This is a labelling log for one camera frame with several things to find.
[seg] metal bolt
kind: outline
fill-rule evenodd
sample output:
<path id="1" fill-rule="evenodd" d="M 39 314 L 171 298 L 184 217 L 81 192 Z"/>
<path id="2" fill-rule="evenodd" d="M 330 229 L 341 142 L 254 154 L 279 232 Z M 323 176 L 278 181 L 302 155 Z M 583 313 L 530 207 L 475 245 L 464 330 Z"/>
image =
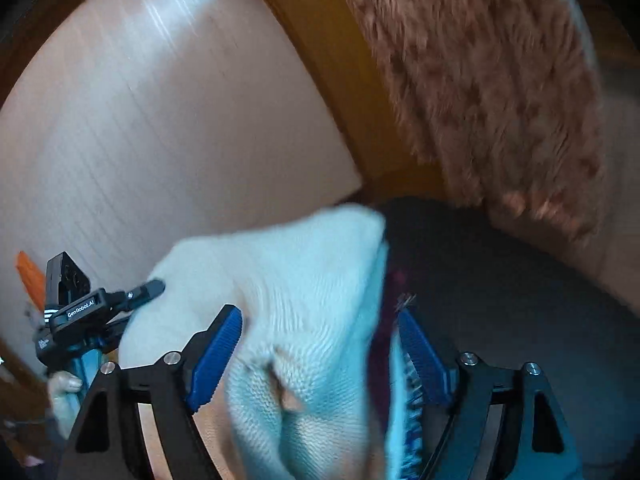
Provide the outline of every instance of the metal bolt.
<path id="1" fill-rule="evenodd" d="M 476 366 L 478 364 L 478 356 L 473 352 L 465 352 L 460 356 L 460 361 L 466 366 Z"/>
<path id="2" fill-rule="evenodd" d="M 176 365 L 180 362 L 180 352 L 169 352 L 167 355 L 164 356 L 164 358 L 162 358 L 162 361 L 165 362 L 165 364 L 168 365 Z"/>
<path id="3" fill-rule="evenodd" d="M 535 363 L 525 364 L 524 369 L 531 375 L 540 375 L 542 373 L 542 369 Z"/>
<path id="4" fill-rule="evenodd" d="M 100 367 L 100 371 L 105 375 L 109 375 L 115 369 L 116 369 L 116 363 L 112 361 L 109 361 Z"/>

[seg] white cloth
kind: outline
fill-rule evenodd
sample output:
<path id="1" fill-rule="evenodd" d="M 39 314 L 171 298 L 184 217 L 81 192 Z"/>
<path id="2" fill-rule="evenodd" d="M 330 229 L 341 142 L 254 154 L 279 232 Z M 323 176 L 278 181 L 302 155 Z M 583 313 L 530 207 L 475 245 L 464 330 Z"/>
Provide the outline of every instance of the white cloth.
<path id="1" fill-rule="evenodd" d="M 183 348 L 234 304 L 244 325 L 223 378 L 226 399 L 219 386 L 194 416 L 223 478 L 396 478 L 404 424 L 397 337 L 386 463 L 366 388 L 383 231 L 378 213 L 346 205 L 256 232 L 181 241 L 150 275 L 166 290 L 129 323 L 120 365 L 151 364 Z M 141 416 L 154 474 L 168 478 L 150 414 Z"/>

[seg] floor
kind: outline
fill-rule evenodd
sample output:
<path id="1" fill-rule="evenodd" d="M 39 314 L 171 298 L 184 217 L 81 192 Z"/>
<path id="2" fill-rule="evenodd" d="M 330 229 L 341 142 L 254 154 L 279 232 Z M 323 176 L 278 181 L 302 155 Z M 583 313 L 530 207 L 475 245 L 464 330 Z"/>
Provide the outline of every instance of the floor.
<path id="1" fill-rule="evenodd" d="M 132 287 L 180 238 L 288 221 L 360 187 L 263 0 L 87 0 L 0 110 L 0 337 L 40 370 L 14 269 L 67 251 Z"/>

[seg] brown fur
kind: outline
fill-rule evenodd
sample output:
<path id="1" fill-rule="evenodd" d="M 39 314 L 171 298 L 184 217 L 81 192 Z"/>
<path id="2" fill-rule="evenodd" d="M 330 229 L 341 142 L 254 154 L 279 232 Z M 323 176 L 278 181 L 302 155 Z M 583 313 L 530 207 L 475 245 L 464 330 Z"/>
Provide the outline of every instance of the brown fur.
<path id="1" fill-rule="evenodd" d="M 597 229 L 598 82 L 568 0 L 347 2 L 453 202 L 528 210 L 570 238 Z"/>

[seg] blue gripper pad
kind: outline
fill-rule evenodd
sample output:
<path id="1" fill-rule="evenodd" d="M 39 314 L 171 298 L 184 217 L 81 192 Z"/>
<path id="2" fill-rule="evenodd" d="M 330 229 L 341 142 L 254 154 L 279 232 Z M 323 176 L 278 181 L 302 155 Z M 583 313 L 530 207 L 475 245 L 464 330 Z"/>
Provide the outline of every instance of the blue gripper pad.
<path id="1" fill-rule="evenodd" d="M 408 309 L 398 314 L 398 328 L 402 348 L 409 354 L 422 382 L 427 404 L 450 406 L 454 400 L 457 367 L 447 367 L 439 357 L 420 324 Z"/>
<path id="2" fill-rule="evenodd" d="M 241 333 L 242 313 L 225 305 L 209 329 L 194 335 L 185 347 L 185 401 L 193 413 L 213 397 Z"/>

